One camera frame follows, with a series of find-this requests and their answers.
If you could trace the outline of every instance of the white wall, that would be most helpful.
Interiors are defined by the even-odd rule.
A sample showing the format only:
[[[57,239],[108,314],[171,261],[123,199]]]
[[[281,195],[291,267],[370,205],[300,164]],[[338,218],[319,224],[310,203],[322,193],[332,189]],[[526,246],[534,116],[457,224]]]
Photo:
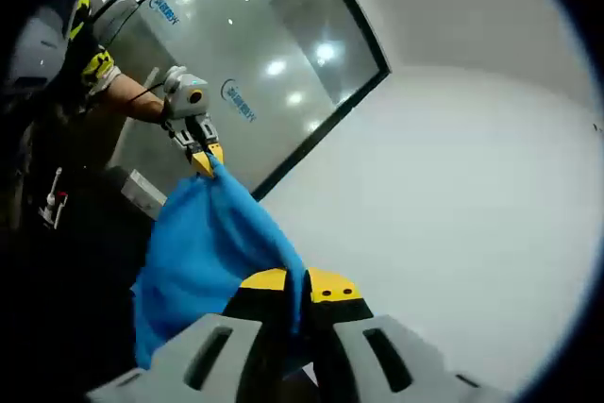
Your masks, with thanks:
[[[553,0],[358,0],[392,64],[264,199],[455,369],[517,392],[580,308],[604,218],[596,90]]]

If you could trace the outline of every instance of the person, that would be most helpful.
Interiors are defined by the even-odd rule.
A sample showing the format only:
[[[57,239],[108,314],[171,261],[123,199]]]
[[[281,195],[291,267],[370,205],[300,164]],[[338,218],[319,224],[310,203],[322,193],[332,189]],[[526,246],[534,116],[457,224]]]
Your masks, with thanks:
[[[150,123],[159,123],[165,116],[163,101],[124,74],[108,50],[99,44],[92,33],[91,16],[90,0],[76,0],[62,67],[43,91],[27,96],[3,93],[0,229],[16,231],[21,225],[24,180],[31,162],[32,125],[36,122],[55,115],[66,123],[98,105]]]

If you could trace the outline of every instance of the blue cloth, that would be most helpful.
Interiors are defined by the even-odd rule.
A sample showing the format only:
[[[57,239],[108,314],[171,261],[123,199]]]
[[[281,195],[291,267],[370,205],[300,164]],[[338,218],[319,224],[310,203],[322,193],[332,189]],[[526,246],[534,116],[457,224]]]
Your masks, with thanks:
[[[159,214],[135,294],[136,360],[209,312],[222,312],[247,277],[286,267],[293,276],[294,325],[305,267],[269,214],[214,156],[214,179],[180,181]]]

